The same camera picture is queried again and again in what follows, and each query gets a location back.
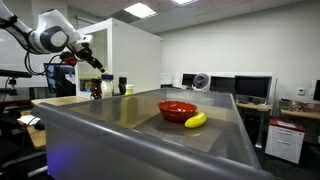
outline ceiling light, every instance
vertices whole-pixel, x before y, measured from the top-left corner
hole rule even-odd
[[[193,3],[197,0],[172,0],[172,1],[179,4],[179,5],[186,5],[186,4]]]
[[[151,8],[141,3],[134,4],[124,10],[139,18],[145,18],[157,14]]]

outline monitor screen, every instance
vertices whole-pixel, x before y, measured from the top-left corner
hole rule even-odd
[[[317,80],[317,85],[314,90],[313,100],[320,101],[320,80]]]
[[[234,78],[211,76],[210,91],[233,92]]]
[[[182,85],[192,86],[193,79],[194,79],[195,76],[196,76],[195,74],[183,74]]]
[[[47,77],[47,83],[48,83],[48,88],[49,88],[49,92],[50,93],[56,93],[56,83],[55,83],[55,70],[54,70],[54,67],[55,66],[59,66],[59,63],[44,63],[44,68],[46,69],[48,66],[48,69],[47,69],[47,72],[46,72],[46,77]],[[70,65],[67,65],[67,64],[61,64],[60,67],[69,67],[69,68],[74,68]]]
[[[272,77],[270,76],[236,76],[236,94],[267,99],[269,97],[271,80]]]

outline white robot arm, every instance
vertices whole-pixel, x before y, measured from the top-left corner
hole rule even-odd
[[[79,34],[71,23],[57,10],[38,16],[38,27],[31,29],[21,22],[0,0],[0,28],[5,29],[19,44],[32,54],[61,52],[67,47],[73,55],[104,72],[103,65],[94,57],[89,46],[91,35]]]

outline bowl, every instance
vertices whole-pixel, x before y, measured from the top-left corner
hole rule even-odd
[[[184,123],[194,115],[197,106],[182,101],[162,101],[158,103],[160,113],[167,121]]]

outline banana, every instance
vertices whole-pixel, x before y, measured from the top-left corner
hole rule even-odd
[[[207,121],[207,116],[203,112],[196,112],[195,115],[189,118],[184,126],[187,128],[195,128],[201,126]]]

